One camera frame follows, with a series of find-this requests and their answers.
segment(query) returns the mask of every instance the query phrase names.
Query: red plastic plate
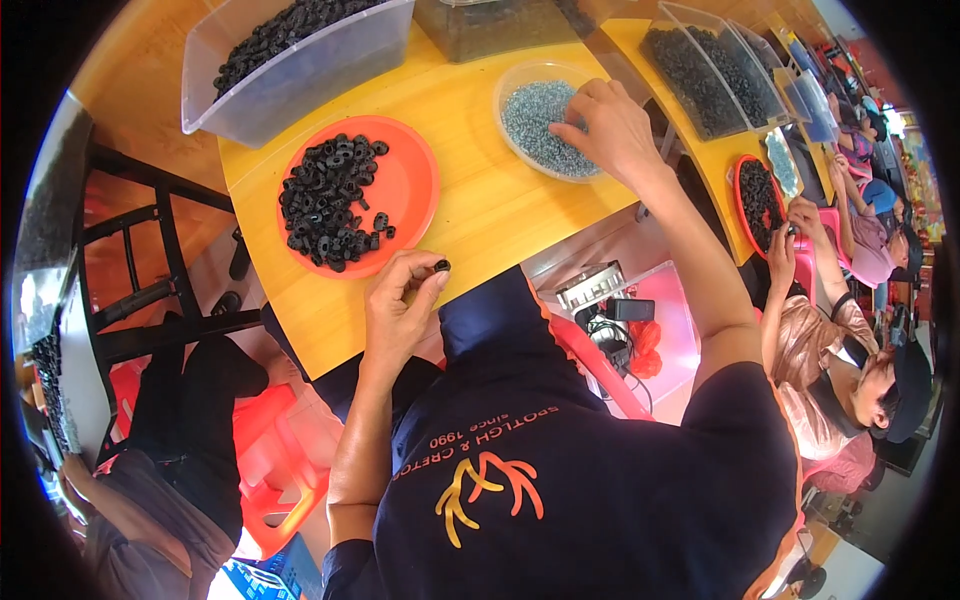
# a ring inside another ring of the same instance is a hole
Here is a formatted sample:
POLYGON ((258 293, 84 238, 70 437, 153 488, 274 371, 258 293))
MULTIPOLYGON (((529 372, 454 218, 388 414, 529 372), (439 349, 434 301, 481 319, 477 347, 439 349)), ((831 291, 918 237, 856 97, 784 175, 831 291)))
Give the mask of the red plastic plate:
MULTIPOLYGON (((756 250, 757 254, 766 260, 767 253, 760 249, 760 246, 754 239, 753 233, 750 231, 750 224, 747 222, 747 213, 743 210, 743 199, 740 197, 740 167, 743 166, 743 163, 748 160, 758 160, 760 164, 763 164, 763 161, 754 155, 743 155, 736 162, 736 166, 733 167, 733 194, 736 197, 736 216, 740 218, 740 226, 743 227, 743 230, 747 233, 747 239, 750 240, 750 245, 754 247, 754 250, 756 250)), ((767 175, 770 177, 770 179, 773 180, 774 195, 777 197, 777 206, 780 207, 780 216, 782 217, 783 221, 786 221, 786 212, 783 210, 783 196, 780 193, 777 180, 774 179, 773 174, 770 173, 770 169, 767 168, 767 165, 763 164, 763 169, 767 172, 767 175)))
MULTIPOLYGON (((440 200, 440 170, 437 159, 430 147, 420 135, 388 117, 365 115, 350 117, 315 133, 300 146, 287 164, 277 186, 277 196, 283 192, 283 180, 290 177, 290 170, 301 164, 303 154, 311 146, 323 143, 337 133, 353 138, 364 134, 371 142, 381 140, 390 146, 390 152, 376 158, 377 170, 372 185, 364 187, 364 198, 370 204, 370 210, 364 210, 360 204, 353 203, 351 210, 361 215, 360 229, 370 232, 373 229, 373 216, 385 212, 390 216, 390 225, 396 227, 396 236, 388 240, 380 232, 380 249, 370 251, 360 257, 360 262, 347 261, 347 269, 336 273, 327 266, 318 267, 308 256, 287 249, 297 261, 317 275, 331 279, 359 279, 375 275, 380 271, 394 251, 413 248, 430 227, 433 215, 440 200)), ((284 246, 290 232, 286 230, 280 204, 276 203, 276 222, 279 226, 280 240, 284 246)))

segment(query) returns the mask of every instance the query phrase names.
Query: orange antler logo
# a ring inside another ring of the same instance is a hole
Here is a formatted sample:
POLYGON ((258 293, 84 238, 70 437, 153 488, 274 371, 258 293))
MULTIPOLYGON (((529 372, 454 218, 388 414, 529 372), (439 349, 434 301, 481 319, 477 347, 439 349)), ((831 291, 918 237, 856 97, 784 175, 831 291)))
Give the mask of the orange antler logo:
POLYGON ((460 493, 463 491, 464 474, 469 476, 474 483, 473 492, 467 499, 467 503, 474 502, 480 497, 480 492, 483 490, 490 492, 503 492, 504 490, 504 487, 500 484, 487 481, 487 465, 493 465, 499 468, 510 481, 511 488, 513 488, 514 491, 514 507, 510 511, 511 516, 517 516, 519 514, 520 508, 523 505, 523 491, 526 490, 531 502, 533 502, 534 513, 537 515, 537 519, 543 518, 543 502, 540 500, 537 489, 530 481, 531 479, 537 479, 536 469, 529 463, 524 463, 523 461, 503 461, 492 452, 481 452, 479 458, 479 472, 473 468, 473 464, 469 458, 460 461, 460 464, 457 465, 457 468, 453 472, 453 482, 450 483, 444 493, 441 494, 440 500, 437 501, 437 506, 434 508, 437 515, 444 516, 446 535, 450 538, 450 543, 452 543, 455 548, 461 547, 460 537, 457 535, 457 530, 453 522, 455 516, 470 529, 480 529, 480 524, 467 516, 460 502, 460 493))

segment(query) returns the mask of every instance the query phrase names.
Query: orange plastic plate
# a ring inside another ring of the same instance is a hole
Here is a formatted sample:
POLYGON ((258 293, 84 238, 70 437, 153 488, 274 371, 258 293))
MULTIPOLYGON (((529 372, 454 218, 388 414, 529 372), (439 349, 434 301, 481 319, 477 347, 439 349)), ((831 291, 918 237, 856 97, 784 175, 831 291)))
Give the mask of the orange plastic plate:
MULTIPOLYGON (((303 268, 317 275, 331 279, 359 279, 375 275, 394 251, 413 248, 421 240, 430 227, 440 200, 440 170, 433 151, 414 130, 388 117, 356 116, 315 133, 294 153, 277 185, 278 197, 283 192, 283 180, 290 177, 291 169, 302 163, 306 149, 323 143, 337 133, 344 133, 350 139, 362 133, 370 142, 380 140, 390 146, 390 152, 375 159, 377 170, 373 175, 373 184, 363 188, 364 199, 370 205, 370 210, 364 210, 359 203, 353 203, 350 210, 354 215, 363 217, 360 229, 367 233, 373 231, 373 216, 378 212, 387 213, 390 225, 396 227, 396 236, 388 240, 386 233, 381 231, 380 249, 367 252, 360 257, 360 262, 348 260, 347 269, 342 273, 336 273, 326 265, 318 267, 310 261, 309 256, 289 248, 287 250, 303 268)), ((274 202, 280 240, 286 246, 290 232, 285 228, 280 203, 274 202)))

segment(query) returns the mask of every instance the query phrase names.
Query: red plastic bag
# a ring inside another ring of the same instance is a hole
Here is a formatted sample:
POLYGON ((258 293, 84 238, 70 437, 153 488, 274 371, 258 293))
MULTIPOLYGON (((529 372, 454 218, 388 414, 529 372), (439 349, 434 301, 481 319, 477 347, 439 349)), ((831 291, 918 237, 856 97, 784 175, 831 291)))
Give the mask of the red plastic bag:
POLYGON ((660 343, 662 331, 656 321, 631 321, 630 337, 634 339, 634 355, 630 359, 630 372, 637 379, 649 379, 660 374, 663 360, 655 350, 660 343))

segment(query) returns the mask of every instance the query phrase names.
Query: black metal chair frame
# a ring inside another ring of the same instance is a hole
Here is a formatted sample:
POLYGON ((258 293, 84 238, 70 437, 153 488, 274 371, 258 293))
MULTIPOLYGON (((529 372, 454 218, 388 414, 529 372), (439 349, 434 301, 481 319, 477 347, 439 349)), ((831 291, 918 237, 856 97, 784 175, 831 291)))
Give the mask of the black metal chair frame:
POLYGON ((180 240, 174 224, 170 196, 180 196, 233 214, 233 205, 229 196, 91 142, 87 153, 86 176, 89 177, 90 172, 94 170, 153 187, 156 192, 155 204, 125 212, 89 228, 84 228, 83 225, 84 203, 80 204, 77 214, 74 235, 78 247, 77 258, 84 309, 88 315, 94 355, 105 374, 111 365, 152 354, 160 348, 183 346, 196 342, 206 335, 230 333, 260 324, 259 310, 245 310, 215 317, 202 315, 180 251, 180 240), (147 221, 157 221, 160 225, 160 236, 163 240, 163 251, 170 276, 141 287, 136 274, 136 263, 133 260, 130 229, 134 225, 147 221), (132 293, 94 313, 90 308, 89 289, 86 283, 84 247, 96 240, 110 237, 114 233, 123 234, 132 293), (111 324, 126 319, 137 310, 169 296, 177 297, 183 319, 172 323, 101 333, 111 324))

